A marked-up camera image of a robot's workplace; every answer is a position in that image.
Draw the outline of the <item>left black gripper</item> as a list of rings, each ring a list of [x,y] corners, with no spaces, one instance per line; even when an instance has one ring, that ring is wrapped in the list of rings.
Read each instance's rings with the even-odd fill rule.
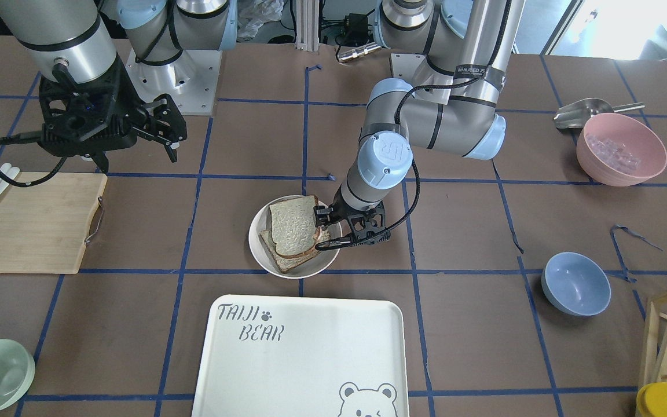
[[[323,244],[376,244],[387,241],[386,208],[384,203],[361,211],[347,205],[339,197],[333,206],[317,205],[313,207],[316,226],[326,230],[339,222],[349,225],[350,233],[342,237],[331,238]]]

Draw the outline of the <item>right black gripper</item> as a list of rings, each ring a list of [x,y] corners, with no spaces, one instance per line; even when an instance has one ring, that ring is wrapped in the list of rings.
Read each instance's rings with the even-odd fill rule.
[[[63,58],[52,66],[54,80],[44,79],[39,100],[44,123],[39,145],[58,158],[81,156],[109,172],[108,151],[127,149],[138,138],[164,145],[178,161],[178,143],[188,139],[187,124],[172,95],[140,99],[119,56],[101,76],[78,83]]]

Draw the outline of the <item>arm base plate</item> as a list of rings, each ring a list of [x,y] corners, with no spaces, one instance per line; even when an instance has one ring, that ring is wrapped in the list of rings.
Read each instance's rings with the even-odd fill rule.
[[[411,85],[424,84],[433,74],[423,54],[392,53],[390,63],[392,76]]]
[[[222,51],[186,50],[174,63],[156,67],[135,63],[131,50],[126,71],[143,101],[153,102],[167,93],[181,114],[211,116],[222,58]]]

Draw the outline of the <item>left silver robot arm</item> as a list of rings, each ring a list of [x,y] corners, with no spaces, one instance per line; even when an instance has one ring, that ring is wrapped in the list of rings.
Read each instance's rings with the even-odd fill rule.
[[[374,86],[360,130],[357,157],[317,225],[347,222],[350,233],[317,249],[389,240],[384,198],[412,170],[413,147],[493,159],[505,137],[497,114],[522,1],[473,1],[466,24],[451,1],[380,1],[373,36],[386,49],[421,52],[415,82],[382,79]]]

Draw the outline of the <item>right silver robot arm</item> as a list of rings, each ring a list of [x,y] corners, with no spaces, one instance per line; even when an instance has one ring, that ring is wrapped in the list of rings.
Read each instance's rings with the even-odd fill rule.
[[[59,159],[90,159],[145,139],[172,163],[188,139],[178,98],[202,89],[191,50],[223,51],[237,40],[236,1],[116,1],[113,18],[133,48],[128,74],[93,1],[0,1],[0,17],[39,67],[43,122],[0,138],[0,148],[35,144]]]

